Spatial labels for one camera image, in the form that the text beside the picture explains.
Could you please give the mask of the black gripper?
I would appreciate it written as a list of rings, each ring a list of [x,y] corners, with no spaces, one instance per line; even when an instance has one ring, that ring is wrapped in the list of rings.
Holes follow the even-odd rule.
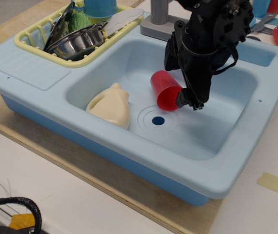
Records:
[[[164,67],[180,69],[185,80],[177,107],[188,105],[196,111],[209,99],[212,76],[236,65],[236,47],[250,33],[253,8],[248,0],[181,0],[179,4],[191,11],[191,17],[187,23],[175,22]]]

